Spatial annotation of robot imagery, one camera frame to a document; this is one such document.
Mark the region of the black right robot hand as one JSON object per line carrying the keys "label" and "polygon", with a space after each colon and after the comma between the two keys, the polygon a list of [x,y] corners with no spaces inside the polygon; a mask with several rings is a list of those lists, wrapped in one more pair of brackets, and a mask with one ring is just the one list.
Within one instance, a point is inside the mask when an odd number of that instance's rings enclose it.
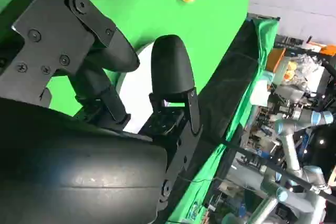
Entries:
{"label": "black right robot hand", "polygon": [[138,134],[106,70],[138,55],[90,0],[12,0],[1,12],[1,223],[153,223],[202,134],[176,35],[151,57]]}

